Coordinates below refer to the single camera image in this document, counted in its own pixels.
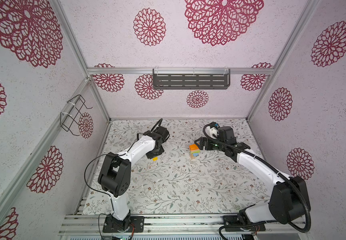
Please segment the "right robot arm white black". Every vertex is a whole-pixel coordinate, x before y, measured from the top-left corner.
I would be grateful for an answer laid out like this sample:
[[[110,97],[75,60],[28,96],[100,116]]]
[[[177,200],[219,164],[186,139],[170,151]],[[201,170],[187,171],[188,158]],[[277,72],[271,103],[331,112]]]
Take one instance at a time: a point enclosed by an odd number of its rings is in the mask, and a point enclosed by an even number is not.
[[[204,136],[194,142],[200,150],[223,152],[253,173],[269,192],[268,202],[240,210],[238,220],[242,227],[280,223],[289,224],[300,232],[309,231],[311,205],[306,182],[301,177],[292,177],[273,167],[249,145],[238,142],[231,127],[212,122],[202,131]]]

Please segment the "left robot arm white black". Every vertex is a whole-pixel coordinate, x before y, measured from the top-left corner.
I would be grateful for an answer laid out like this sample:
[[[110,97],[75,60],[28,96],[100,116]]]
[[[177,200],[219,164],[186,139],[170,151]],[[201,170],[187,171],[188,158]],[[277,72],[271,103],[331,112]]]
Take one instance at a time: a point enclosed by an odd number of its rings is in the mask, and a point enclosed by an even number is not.
[[[131,211],[126,192],[131,183],[132,165],[142,157],[153,159],[165,152],[163,144],[170,133],[165,127],[153,127],[137,137],[127,149],[114,154],[108,153],[98,176],[98,183],[109,195],[112,213],[106,218],[104,230],[125,232],[131,227]]]

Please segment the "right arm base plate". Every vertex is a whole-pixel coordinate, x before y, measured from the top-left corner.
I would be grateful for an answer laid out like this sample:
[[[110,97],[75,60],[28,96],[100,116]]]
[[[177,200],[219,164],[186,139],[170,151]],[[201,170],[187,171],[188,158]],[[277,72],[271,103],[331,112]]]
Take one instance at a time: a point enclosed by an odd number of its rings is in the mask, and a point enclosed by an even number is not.
[[[259,232],[265,231],[265,225],[252,223],[247,217],[241,214],[225,215],[223,216],[224,225],[227,226],[226,231],[245,231],[245,232]]]

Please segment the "orange wood block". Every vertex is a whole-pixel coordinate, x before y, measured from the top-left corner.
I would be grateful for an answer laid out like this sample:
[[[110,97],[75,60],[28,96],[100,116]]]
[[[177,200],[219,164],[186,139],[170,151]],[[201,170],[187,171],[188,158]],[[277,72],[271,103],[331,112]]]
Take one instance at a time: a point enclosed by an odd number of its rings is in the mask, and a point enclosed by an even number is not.
[[[191,152],[199,151],[199,148],[196,144],[190,145],[189,149]]]

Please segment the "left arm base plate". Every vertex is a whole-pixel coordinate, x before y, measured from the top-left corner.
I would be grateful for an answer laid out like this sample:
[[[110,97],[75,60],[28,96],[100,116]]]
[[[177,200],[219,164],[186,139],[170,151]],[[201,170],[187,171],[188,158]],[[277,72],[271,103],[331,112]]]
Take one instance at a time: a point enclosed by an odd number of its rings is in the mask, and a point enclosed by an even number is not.
[[[126,217],[123,221],[107,216],[102,228],[103,233],[142,233],[144,231],[144,217]]]

